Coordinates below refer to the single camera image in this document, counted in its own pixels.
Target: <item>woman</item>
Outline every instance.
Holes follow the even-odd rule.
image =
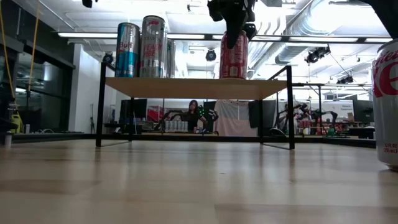
[[[206,118],[200,117],[198,102],[196,100],[192,100],[189,102],[187,121],[188,121],[188,132],[196,133],[198,127],[198,120],[201,120],[203,123],[206,123]]]

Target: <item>red and white can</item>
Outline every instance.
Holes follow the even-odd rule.
[[[228,36],[221,40],[220,78],[246,79],[248,70],[249,39],[245,31],[241,31],[235,46],[227,48]]]
[[[398,39],[380,47],[372,73],[377,156],[398,170]]]

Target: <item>shelf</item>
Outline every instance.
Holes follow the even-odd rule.
[[[106,78],[106,84],[135,98],[262,100],[286,81],[181,78]]]

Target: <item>blue and silver can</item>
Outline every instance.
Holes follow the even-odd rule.
[[[118,26],[115,77],[138,77],[139,26],[122,22]]]
[[[159,16],[146,16],[142,22],[140,77],[164,78],[167,55],[166,23]]]

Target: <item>wooden floor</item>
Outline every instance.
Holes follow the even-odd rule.
[[[94,145],[0,149],[0,223],[398,223],[398,174],[374,149]]]

